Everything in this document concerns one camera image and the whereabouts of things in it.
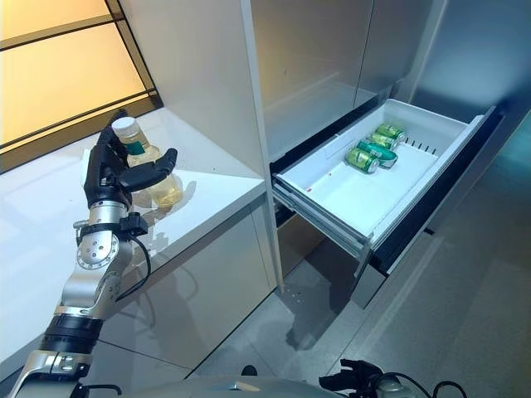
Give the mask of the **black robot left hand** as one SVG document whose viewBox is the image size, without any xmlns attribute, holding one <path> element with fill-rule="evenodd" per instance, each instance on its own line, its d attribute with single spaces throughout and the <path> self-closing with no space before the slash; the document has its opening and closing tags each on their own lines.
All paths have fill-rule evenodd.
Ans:
<svg viewBox="0 0 531 398">
<path fill-rule="evenodd" d="M 88 206 L 116 201 L 131 207 L 134 192 L 146 191 L 159 208 L 182 198 L 173 169 L 178 151 L 161 153 L 125 109 L 113 114 L 86 159 L 83 188 Z"/>
</svg>

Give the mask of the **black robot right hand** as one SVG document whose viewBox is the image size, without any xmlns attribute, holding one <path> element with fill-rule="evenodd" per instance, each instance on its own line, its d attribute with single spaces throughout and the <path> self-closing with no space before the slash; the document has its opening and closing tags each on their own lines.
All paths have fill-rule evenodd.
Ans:
<svg viewBox="0 0 531 398">
<path fill-rule="evenodd" d="M 363 360 L 340 360 L 341 370 L 329 376 L 321 376 L 319 385 L 328 391 L 353 390 L 349 397 L 376 397 L 376 382 L 383 374 L 378 366 Z"/>
</svg>

